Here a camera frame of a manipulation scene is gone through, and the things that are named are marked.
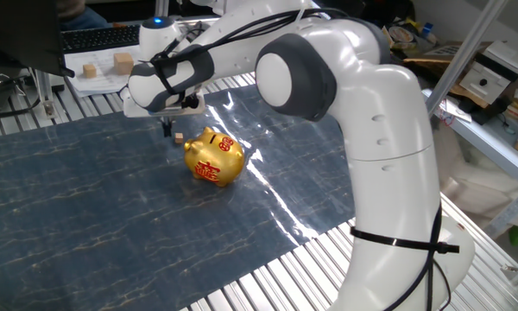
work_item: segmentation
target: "small wooden block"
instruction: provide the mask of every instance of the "small wooden block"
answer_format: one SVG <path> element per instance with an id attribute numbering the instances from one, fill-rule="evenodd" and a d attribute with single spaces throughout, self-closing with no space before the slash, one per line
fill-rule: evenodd
<path id="1" fill-rule="evenodd" d="M 87 79 L 96 78 L 96 67 L 93 64 L 83 65 L 83 73 Z"/>
<path id="2" fill-rule="evenodd" d="M 135 62 L 129 53 L 115 53 L 113 55 L 113 64 L 118 75 L 130 74 Z"/>
<path id="3" fill-rule="evenodd" d="M 184 136 L 182 133 L 174 133 L 174 143 L 183 144 Z"/>

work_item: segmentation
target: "computer keyboard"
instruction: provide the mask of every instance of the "computer keyboard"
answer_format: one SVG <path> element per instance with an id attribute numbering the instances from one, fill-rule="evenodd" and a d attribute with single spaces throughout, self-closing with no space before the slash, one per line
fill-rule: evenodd
<path id="1" fill-rule="evenodd" d="M 103 50 L 106 48 L 128 47 L 138 44 L 140 25 L 110 29 L 88 29 L 65 31 L 63 53 L 81 53 Z"/>

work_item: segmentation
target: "blue table surface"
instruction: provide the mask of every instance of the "blue table surface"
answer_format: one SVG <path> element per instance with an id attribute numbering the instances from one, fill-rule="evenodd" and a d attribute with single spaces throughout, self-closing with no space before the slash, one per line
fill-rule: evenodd
<path id="1" fill-rule="evenodd" d="M 122 113 L 0 137 L 0 306 L 178 310 L 354 216 L 343 138 L 254 87 L 179 117 L 236 138 L 246 164 L 194 180 L 155 118 Z"/>

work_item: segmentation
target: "red chinese character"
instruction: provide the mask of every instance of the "red chinese character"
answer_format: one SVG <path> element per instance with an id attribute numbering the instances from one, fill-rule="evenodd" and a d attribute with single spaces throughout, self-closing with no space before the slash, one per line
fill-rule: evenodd
<path id="1" fill-rule="evenodd" d="M 215 168 L 209 162 L 203 163 L 202 161 L 198 162 L 198 165 L 196 165 L 195 170 L 197 175 L 200 175 L 208 181 L 213 182 L 218 182 L 217 173 L 221 171 L 220 168 Z"/>
<path id="2" fill-rule="evenodd" d="M 218 147 L 223 151 L 230 151 L 231 145 L 234 144 L 234 141 L 231 140 L 229 137 L 223 138 L 223 141 L 218 144 Z"/>

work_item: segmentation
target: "gold piggy bank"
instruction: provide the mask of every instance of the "gold piggy bank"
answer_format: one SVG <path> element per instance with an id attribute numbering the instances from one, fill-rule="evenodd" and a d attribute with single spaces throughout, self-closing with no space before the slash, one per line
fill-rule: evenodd
<path id="1" fill-rule="evenodd" d="M 234 181 L 243 168 L 242 146 L 223 133 L 206 127 L 196 139 L 184 144 L 184 162 L 197 179 L 224 187 Z"/>

